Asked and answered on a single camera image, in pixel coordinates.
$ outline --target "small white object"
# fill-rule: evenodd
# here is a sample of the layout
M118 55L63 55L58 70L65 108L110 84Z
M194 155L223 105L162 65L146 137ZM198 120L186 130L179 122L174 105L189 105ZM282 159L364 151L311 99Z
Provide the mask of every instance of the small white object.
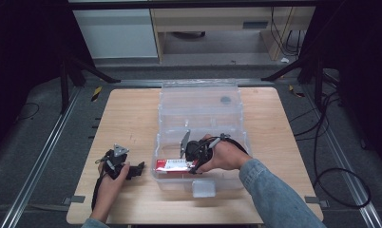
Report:
M280 62L282 62L282 63L286 63L286 64L289 64L289 60L288 60L288 59L286 59L286 58L282 58L282 59L280 60Z
M192 194L194 198L214 197L216 195L215 182L213 180L194 180Z

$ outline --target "wooden table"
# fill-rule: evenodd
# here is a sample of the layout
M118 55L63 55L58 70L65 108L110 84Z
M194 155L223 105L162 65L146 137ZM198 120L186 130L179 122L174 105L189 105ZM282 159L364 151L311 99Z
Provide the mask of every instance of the wooden table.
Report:
M244 87L240 91L244 128L249 135L253 156L291 185L301 197L315 196L277 91L270 87ZM145 162L146 168L140 177L125 183L107 223L262 223L245 189L220 191L214 198L194 199L190 192L159 188L150 173L159 130L159 92L156 88L111 92L75 192L75 196L85 196L85 202L71 203L67 221L83 223L90 215L93 189L99 176L94 162L117 143L130 149L127 160L132 165ZM319 205L308 205L323 220Z

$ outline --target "metal rail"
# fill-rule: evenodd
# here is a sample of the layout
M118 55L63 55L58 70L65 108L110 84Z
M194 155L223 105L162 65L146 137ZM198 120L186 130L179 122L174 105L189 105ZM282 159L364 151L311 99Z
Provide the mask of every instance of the metal rail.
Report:
M305 90L306 94L313 94L313 91L311 91L311 89L309 89L307 86L304 86L303 89ZM316 107L315 102L310 96L308 96L308 99L312 107ZM319 119L321 114L317 109L315 110L315 114ZM326 139L338 167L354 172L351 163L345 156L343 149L341 148L334 132L330 127L328 127L326 130ZM348 185L348 188L351 191L354 201L357 203L357 205L363 204L367 199L367 193L359 179L349 175L348 173L343 173L342 175L346 184ZM360 213L362 214L362 217L368 227L382 228L381 218L378 216L377 211L372 205L372 202L370 202L367 206L360 208Z
M74 87L72 95L70 97L70 105L67 107L67 111L62 113L58 118L57 123L54 125L54 128L51 131L51 134L48 137L46 145L43 147L39 158L36 163L33 165L28 178L26 179L25 184L19 192L19 195L13 202L13 205L8 210L7 214L2 221L1 227L15 227L19 218L22 216L23 211L28 205L31 194L36 187L38 180L40 179L44 169L46 168L49 157L52 154L52 151L55 147L55 144L58 142L61 133L64 129L64 126L67 123L67 119L69 118L73 107L76 104L76 100L81 91L80 87Z

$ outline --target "person's right hand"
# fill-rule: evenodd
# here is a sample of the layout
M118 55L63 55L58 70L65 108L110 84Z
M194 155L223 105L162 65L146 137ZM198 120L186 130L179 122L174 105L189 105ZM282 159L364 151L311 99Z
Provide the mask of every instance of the person's right hand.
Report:
M205 135L204 140L211 138L211 135ZM220 141L213 147L212 159L202 165L197 173L208 172L211 169L221 168L225 170L240 169L245 162L251 160L252 157L239 150L230 142Z

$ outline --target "person's left hand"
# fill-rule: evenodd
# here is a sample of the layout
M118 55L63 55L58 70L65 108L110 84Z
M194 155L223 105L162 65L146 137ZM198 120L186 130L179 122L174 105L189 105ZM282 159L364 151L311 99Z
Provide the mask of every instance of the person's left hand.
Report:
M124 185L126 175L128 175L130 163L126 162L120 175L116 180L113 180L108 174L104 175L102 183L99 186L96 204L90 217L101 222L106 222L111 206L120 194L121 188ZM99 173L103 172L103 163L99 164Z

